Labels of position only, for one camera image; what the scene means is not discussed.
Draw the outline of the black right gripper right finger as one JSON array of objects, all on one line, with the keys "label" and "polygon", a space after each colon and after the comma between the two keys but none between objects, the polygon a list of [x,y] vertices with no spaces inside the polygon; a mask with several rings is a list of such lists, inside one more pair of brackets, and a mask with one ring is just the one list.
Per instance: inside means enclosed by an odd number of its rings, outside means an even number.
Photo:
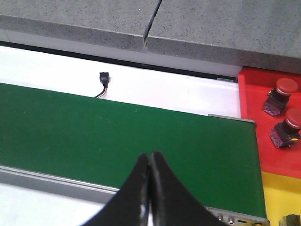
[{"label": "black right gripper right finger", "polygon": [[224,226],[185,188],[161,152],[150,157],[150,200],[155,226]]}]

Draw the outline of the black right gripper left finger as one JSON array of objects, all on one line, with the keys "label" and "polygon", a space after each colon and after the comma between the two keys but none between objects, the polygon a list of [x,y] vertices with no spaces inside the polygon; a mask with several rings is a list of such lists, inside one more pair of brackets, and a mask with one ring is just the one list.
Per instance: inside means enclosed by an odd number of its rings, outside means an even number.
[{"label": "black right gripper left finger", "polygon": [[83,225],[146,226],[149,217],[148,179],[148,156],[143,153],[119,191]]}]

